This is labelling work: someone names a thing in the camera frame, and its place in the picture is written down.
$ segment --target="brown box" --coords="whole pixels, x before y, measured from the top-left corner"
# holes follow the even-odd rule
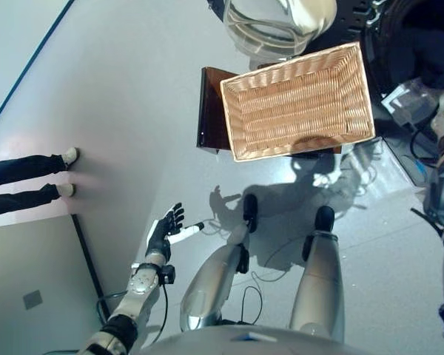
[[[358,42],[222,80],[221,93],[236,161],[375,136]]]

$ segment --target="black cable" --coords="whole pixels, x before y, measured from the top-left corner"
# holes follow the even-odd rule
[[[163,333],[164,326],[166,325],[166,319],[168,318],[168,293],[166,292],[166,286],[163,284],[163,291],[164,291],[164,302],[166,305],[164,306],[164,319],[163,319],[163,325],[160,328],[160,331],[158,332],[158,335],[154,340],[151,342],[150,345],[155,344],[158,339],[160,339],[161,334]]]
[[[227,240],[228,236],[230,235],[230,232],[226,231],[225,233],[222,233],[223,228],[221,226],[221,223],[217,221],[215,218],[207,218],[202,221],[205,225],[211,226],[214,231],[207,231],[206,229],[202,229],[201,233],[205,235],[216,235],[218,234],[222,240]]]
[[[101,312],[101,304],[102,304],[102,301],[104,301],[104,300],[108,300],[109,298],[122,297],[122,296],[124,296],[125,294],[127,294],[127,291],[117,292],[117,293],[114,293],[114,294],[107,294],[107,295],[105,295],[105,296],[100,297],[100,298],[97,300],[97,303],[95,304],[95,310],[97,311],[98,320],[100,321],[100,323],[101,323],[102,325],[105,325],[105,323],[107,322],[107,319],[105,319],[105,317],[102,315],[102,312]]]
[[[420,161],[426,166],[429,166],[432,169],[436,169],[436,166],[434,165],[436,159],[434,158],[425,158],[425,157],[419,157],[416,152],[414,151],[414,142],[416,141],[416,137],[421,133],[421,129],[418,129],[413,136],[411,137],[411,140],[409,141],[409,150],[411,152],[411,155],[413,155],[414,159]]]
[[[82,232],[81,224],[79,223],[79,218],[77,214],[71,214],[71,218],[73,219],[73,224],[75,228],[75,232],[77,233],[79,243],[81,244],[82,253],[84,254],[84,259],[86,260],[87,268],[89,269],[90,279],[95,288],[95,292],[97,294],[97,298],[103,297],[104,292],[102,291],[102,285],[98,279],[97,272],[95,270],[94,262],[92,261],[92,257],[90,256],[89,247],[86,243],[86,237]],[[105,302],[101,304],[102,313],[105,318],[110,317],[109,307]]]
[[[268,257],[268,259],[266,259],[266,262],[263,264],[263,267],[264,267],[264,268],[267,267],[267,266],[268,266],[268,263],[270,262],[270,260],[271,260],[271,259],[272,259],[277,253],[279,253],[284,247],[286,247],[287,245],[289,245],[289,244],[291,244],[291,243],[293,243],[293,242],[297,242],[297,241],[302,240],[302,239],[304,239],[304,237],[296,237],[295,239],[288,240],[286,243],[284,243],[283,245],[281,245],[278,249],[276,249],[275,251],[273,251],[273,252],[270,254],[270,256]],[[289,271],[289,268],[287,268],[286,270],[283,270],[283,272],[281,273],[281,275],[277,276],[277,277],[274,278],[274,279],[265,279],[265,278],[262,278],[262,277],[258,276],[258,274],[256,273],[256,271],[252,271],[251,275],[252,275],[252,279],[253,279],[253,281],[255,281],[255,283],[256,283],[257,286],[258,286],[258,289],[261,291],[261,287],[260,287],[260,285],[258,285],[258,282],[257,282],[256,279],[259,279],[260,281],[263,281],[264,283],[274,283],[274,282],[276,282],[276,281],[282,279],[282,278],[288,273],[288,271]]]
[[[432,228],[434,228],[434,230],[438,233],[439,238],[442,238],[444,230],[441,229],[441,228],[439,228],[439,227],[436,225],[436,223],[435,223],[435,222],[434,222],[429,216],[427,216],[426,214],[423,214],[423,213],[419,212],[417,209],[413,209],[413,208],[411,208],[410,211],[413,212],[414,214],[417,214],[417,215],[420,216],[422,219],[424,219],[426,222],[428,222],[429,225],[430,225]]]
[[[253,289],[253,290],[255,290],[257,293],[258,293],[258,296],[260,297],[260,310],[259,310],[259,312],[258,312],[258,315],[257,315],[257,317],[255,318],[255,320],[253,321],[253,325],[258,321],[258,319],[260,318],[260,315],[261,315],[261,311],[263,310],[263,297],[261,296],[261,291],[258,289],[258,288],[256,288],[256,287],[254,287],[254,286],[247,286],[247,287],[245,287],[245,290],[243,290],[243,297],[242,297],[242,312],[241,312],[241,314],[240,314],[240,321],[241,322],[243,322],[243,310],[244,310],[244,307],[245,307],[245,296],[246,296],[246,292],[249,290],[249,289]]]
[[[52,354],[77,354],[79,350],[53,350],[48,351],[42,355],[52,355]]]

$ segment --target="black pants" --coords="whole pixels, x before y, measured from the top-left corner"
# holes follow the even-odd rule
[[[0,161],[0,185],[37,178],[66,170],[60,155],[32,155],[30,157]],[[0,214],[19,209],[29,209],[50,203],[59,198],[56,185],[47,184],[38,191],[0,195]]]

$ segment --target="white sneaker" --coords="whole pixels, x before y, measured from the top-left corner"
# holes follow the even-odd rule
[[[63,183],[56,185],[59,196],[71,197],[75,194],[75,185],[73,183]]]
[[[64,164],[66,164],[66,167],[69,168],[79,158],[79,149],[74,147],[69,148],[67,152],[61,156]]]

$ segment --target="gray wall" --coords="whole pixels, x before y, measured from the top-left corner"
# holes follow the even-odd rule
[[[41,292],[26,310],[23,296]],[[78,348],[99,324],[70,216],[0,227],[0,355]]]
[[[66,0],[0,0],[0,105]]]

